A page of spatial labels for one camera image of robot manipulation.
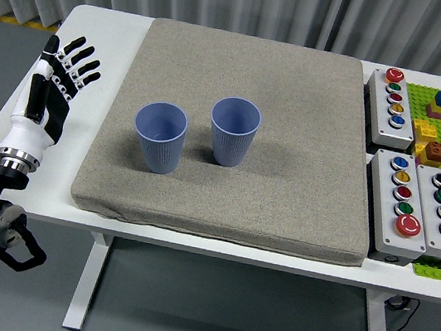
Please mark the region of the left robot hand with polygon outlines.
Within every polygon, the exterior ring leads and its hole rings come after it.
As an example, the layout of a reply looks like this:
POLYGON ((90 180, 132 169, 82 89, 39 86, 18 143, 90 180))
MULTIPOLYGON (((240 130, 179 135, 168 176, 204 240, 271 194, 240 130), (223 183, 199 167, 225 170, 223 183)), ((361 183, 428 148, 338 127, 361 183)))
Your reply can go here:
POLYGON ((100 77, 100 61, 85 37, 65 46, 55 34, 46 43, 11 115, 11 130, 0 150, 20 150, 38 162, 61 139, 70 102, 100 77))

